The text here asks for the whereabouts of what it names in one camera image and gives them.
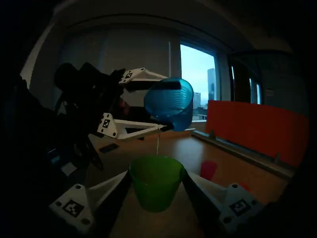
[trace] red desk divider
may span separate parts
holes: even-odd
[[[267,105],[209,101],[206,133],[298,167],[308,144],[309,119]]]

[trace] wooden table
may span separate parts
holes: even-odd
[[[99,148],[113,141],[92,138],[92,142],[98,151]],[[144,141],[116,140],[115,143],[119,145],[119,148],[100,154],[105,167],[104,171],[99,171],[94,166],[88,168],[87,187],[122,173],[128,169],[134,159],[140,156],[155,155],[157,135],[148,136]],[[203,161],[214,161],[218,168],[212,182],[224,187],[234,182],[246,184],[250,187],[251,194],[262,203],[276,201],[288,183],[240,158],[191,137],[190,132],[162,133],[158,151],[160,155],[178,160],[188,171],[198,175]]]
[[[86,187],[101,183],[128,169],[140,156],[156,154],[157,135],[144,141],[130,142],[100,140],[92,137],[99,148],[115,142],[119,148],[100,154],[104,171],[90,166]],[[227,187],[234,182],[247,184],[251,194],[262,203],[275,201],[287,181],[247,163],[221,149],[191,137],[190,132],[166,132],[159,140],[159,155],[166,155],[181,162],[187,171],[200,174],[203,161],[214,161],[218,168],[212,182]],[[172,205],[161,213],[149,213],[139,205],[133,186],[124,200],[110,237],[203,237],[190,200],[181,184]]]

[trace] blue cup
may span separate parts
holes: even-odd
[[[158,121],[172,124],[174,131],[183,131],[192,122],[193,97],[193,88],[186,80],[163,79],[149,89],[144,107]]]

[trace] building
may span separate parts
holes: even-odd
[[[208,100],[216,100],[216,71],[208,69]]]
[[[201,106],[201,93],[200,92],[194,92],[194,98],[193,98],[193,108],[197,108]]]

